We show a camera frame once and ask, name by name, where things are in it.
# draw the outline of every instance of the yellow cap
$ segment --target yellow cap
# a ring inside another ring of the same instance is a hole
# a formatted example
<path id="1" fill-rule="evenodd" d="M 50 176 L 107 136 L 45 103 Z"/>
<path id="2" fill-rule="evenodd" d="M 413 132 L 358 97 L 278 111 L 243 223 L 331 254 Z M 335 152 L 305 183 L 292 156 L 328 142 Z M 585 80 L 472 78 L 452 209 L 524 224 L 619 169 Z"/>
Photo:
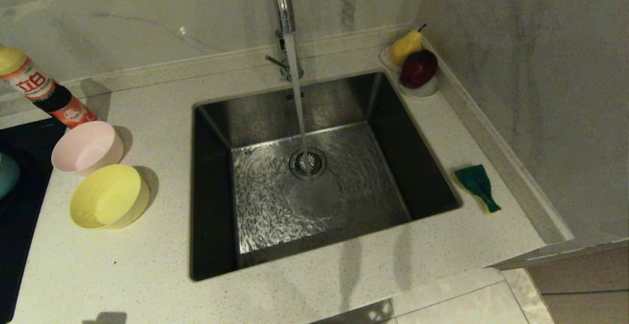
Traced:
<path id="1" fill-rule="evenodd" d="M 27 58 L 27 55 L 18 49 L 0 45 L 0 76 L 17 71 Z"/>

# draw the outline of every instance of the drain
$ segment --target drain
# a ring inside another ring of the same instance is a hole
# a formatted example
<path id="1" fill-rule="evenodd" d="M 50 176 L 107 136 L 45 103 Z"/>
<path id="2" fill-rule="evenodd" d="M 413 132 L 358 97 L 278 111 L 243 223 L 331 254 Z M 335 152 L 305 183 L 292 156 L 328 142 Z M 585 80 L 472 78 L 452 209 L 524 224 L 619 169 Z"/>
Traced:
<path id="1" fill-rule="evenodd" d="M 290 156 L 289 161 L 290 172 L 301 180 L 313 180 L 320 177 L 325 172 L 326 165 L 325 154 L 315 147 L 308 147 L 308 158 L 303 150 L 299 149 Z"/>

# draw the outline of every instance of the white quartz countertop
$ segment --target white quartz countertop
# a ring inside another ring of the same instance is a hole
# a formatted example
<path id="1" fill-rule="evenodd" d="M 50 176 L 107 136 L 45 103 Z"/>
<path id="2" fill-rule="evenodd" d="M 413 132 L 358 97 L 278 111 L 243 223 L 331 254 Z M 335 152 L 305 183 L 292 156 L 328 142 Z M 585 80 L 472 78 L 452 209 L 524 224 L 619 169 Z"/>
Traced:
<path id="1" fill-rule="evenodd" d="M 384 70 L 380 48 L 302 61 L 303 84 Z M 442 77 L 441 84 L 447 84 Z M 307 324 L 443 277 L 544 246 L 519 204 L 447 100 L 403 102 L 462 207 L 278 261 L 194 282 L 190 277 L 191 140 L 200 102 L 287 88 L 276 67 L 216 73 L 94 99 L 121 126 L 128 153 L 156 197 L 120 230 L 84 230 L 69 201 L 83 178 L 54 172 L 29 253 L 13 323 L 81 323 L 126 313 L 126 324 Z M 0 128 L 46 115 L 0 118 Z M 450 174 L 483 164 L 503 210 L 485 214 Z"/>

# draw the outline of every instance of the water stream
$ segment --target water stream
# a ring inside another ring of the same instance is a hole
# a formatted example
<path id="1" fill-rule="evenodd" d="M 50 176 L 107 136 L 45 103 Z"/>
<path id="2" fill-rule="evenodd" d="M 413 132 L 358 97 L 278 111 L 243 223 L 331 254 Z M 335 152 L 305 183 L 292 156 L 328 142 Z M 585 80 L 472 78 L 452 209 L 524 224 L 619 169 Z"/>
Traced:
<path id="1" fill-rule="evenodd" d="M 308 150 L 306 147 L 306 126 L 304 123 L 304 111 L 301 105 L 301 89 L 299 88 L 299 66 L 297 66 L 297 46 L 295 45 L 295 33 L 285 33 L 284 40 L 286 45 L 286 56 L 288 56 L 288 66 L 292 75 L 292 94 L 295 98 L 295 107 L 297 108 L 297 120 L 299 120 L 299 133 L 301 134 L 301 146 L 305 157 L 305 170 L 310 174 L 311 165 L 308 158 Z"/>

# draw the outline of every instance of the yellow pear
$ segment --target yellow pear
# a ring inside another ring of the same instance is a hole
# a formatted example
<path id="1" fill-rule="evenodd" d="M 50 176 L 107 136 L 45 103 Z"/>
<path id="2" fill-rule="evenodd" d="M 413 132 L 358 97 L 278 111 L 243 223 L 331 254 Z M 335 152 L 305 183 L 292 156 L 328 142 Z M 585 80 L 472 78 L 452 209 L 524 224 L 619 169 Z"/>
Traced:
<path id="1" fill-rule="evenodd" d="M 425 26 L 426 24 L 418 30 L 411 30 L 391 45 L 391 61 L 394 64 L 402 66 L 408 55 L 422 49 L 422 29 Z"/>

